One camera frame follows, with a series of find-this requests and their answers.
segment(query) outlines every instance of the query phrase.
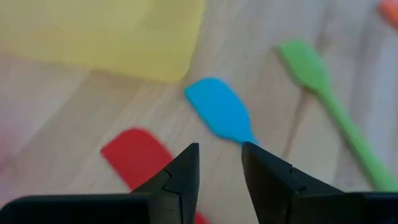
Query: orange object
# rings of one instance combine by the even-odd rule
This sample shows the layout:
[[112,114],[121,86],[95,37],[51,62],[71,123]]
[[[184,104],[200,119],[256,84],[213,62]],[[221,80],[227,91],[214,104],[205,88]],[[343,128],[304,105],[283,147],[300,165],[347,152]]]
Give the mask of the orange object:
[[398,0],[384,0],[379,9],[388,22],[398,29]]

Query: spatula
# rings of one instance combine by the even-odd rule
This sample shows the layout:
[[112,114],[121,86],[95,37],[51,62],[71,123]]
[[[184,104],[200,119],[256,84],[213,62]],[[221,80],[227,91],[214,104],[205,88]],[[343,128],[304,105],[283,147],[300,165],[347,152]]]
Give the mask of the spatula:
[[217,78],[205,78],[186,87],[186,99],[217,136],[243,144],[257,144],[248,112],[238,96]]
[[[119,134],[102,148],[101,153],[130,190],[145,183],[173,160],[169,151],[151,133],[138,128]],[[207,223],[197,212],[195,224]]]
[[333,96],[328,70],[315,50],[299,40],[280,44],[277,50],[293,79],[299,85],[316,93],[325,105],[363,169],[368,173],[373,186],[383,191],[397,190],[394,178],[373,154],[367,140]]

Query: green spatula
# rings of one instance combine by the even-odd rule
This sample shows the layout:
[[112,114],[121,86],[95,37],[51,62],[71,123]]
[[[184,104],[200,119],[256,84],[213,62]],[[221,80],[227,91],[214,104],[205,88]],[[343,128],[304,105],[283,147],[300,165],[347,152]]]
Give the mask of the green spatula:
[[382,191],[396,191],[398,187],[394,178],[373,154],[366,139],[333,96],[328,70],[315,50],[299,40],[280,44],[277,50],[293,79],[318,95],[368,173],[373,186]]

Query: wooden table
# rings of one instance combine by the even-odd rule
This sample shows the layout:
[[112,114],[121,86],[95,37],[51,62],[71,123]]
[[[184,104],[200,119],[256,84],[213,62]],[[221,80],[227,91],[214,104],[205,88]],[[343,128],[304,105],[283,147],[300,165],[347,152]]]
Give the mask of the wooden table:
[[0,203],[27,194],[127,192],[99,151],[132,126],[180,153],[200,143],[198,209],[211,223],[257,223],[240,148],[216,138],[185,101],[188,84],[228,82],[260,145],[343,190],[369,185],[318,100],[296,86],[273,46],[313,44],[338,99],[398,178],[398,33],[373,0],[208,1],[186,78],[156,83],[43,62],[0,59]]

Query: green spatula handle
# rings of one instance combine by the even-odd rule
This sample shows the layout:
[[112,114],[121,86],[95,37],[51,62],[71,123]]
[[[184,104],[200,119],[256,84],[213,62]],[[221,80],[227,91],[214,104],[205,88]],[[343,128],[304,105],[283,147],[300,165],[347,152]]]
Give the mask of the green spatula handle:
[[319,97],[330,114],[341,128],[353,152],[358,157],[363,169],[368,173],[370,181],[382,191],[396,191],[397,183],[383,163],[373,154],[368,142],[347,115],[346,111],[334,99],[330,91],[319,92]]

